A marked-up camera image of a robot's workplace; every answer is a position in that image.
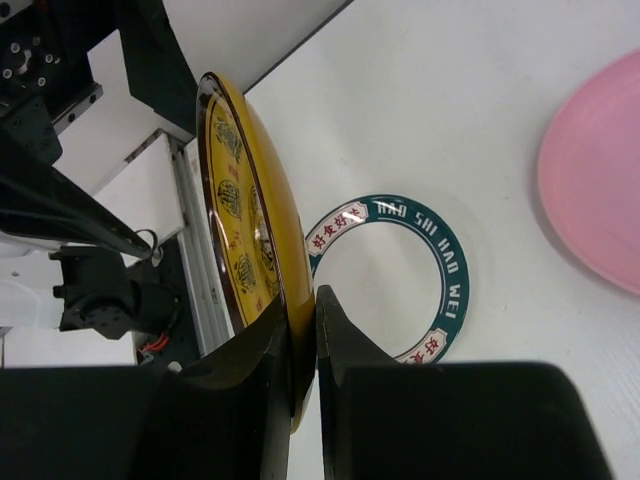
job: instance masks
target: white table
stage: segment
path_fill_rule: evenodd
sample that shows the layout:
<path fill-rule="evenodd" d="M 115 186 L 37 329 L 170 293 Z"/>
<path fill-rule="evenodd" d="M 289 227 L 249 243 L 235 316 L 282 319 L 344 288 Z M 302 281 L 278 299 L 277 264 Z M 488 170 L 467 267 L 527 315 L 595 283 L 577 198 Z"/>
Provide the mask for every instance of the white table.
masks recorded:
<path fill-rule="evenodd" d="M 358 0 L 248 94 L 306 231 L 370 193 L 411 197 L 449 223 L 467 255 L 472 297 L 445 360 L 560 366 L 618 478 L 640 474 L 640 299 L 561 245 L 540 208 L 535 165 L 570 93 L 640 45 L 639 16 L 634 0 Z M 359 242 L 354 256 L 382 261 L 375 235 Z M 349 293 L 362 294 L 368 281 L 354 281 L 365 271 L 362 259 L 354 263 L 350 285 L 336 288 L 351 310 Z M 415 288 L 392 265 L 378 273 L 387 293 L 376 305 Z M 331 270 L 326 279 L 340 281 Z M 415 313 L 407 305 L 397 318 Z M 385 328 L 393 334 L 386 320 L 374 328 L 377 341 Z M 292 438 L 291 479 L 323 478 L 317 407 L 316 398 Z"/>

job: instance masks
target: plate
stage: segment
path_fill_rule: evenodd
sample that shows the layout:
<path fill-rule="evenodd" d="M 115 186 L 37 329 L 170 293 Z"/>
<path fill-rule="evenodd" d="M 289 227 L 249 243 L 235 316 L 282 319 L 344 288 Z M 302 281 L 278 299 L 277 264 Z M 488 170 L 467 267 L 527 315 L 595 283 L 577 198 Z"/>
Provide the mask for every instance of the plate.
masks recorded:
<path fill-rule="evenodd" d="M 538 183 L 567 247 L 602 277 L 640 293 L 640 50 L 592 77 L 555 116 Z"/>
<path fill-rule="evenodd" d="M 311 270 L 293 194 L 267 131 L 230 82 L 204 75 L 197 110 L 205 205 L 227 308 L 238 333 L 281 293 L 291 334 L 295 430 L 316 346 Z"/>

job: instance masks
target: white wall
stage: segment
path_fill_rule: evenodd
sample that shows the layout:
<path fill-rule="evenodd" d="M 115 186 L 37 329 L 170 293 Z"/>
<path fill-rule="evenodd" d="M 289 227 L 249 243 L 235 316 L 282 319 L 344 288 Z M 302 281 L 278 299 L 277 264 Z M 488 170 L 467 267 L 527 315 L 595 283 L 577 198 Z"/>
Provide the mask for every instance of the white wall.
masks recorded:
<path fill-rule="evenodd" d="M 343 1 L 165 0 L 165 6 L 194 76 L 215 70 L 246 89 Z M 61 135 L 56 166 L 93 192 L 154 129 L 179 130 L 129 96 L 118 34 L 89 57 L 105 95 Z"/>

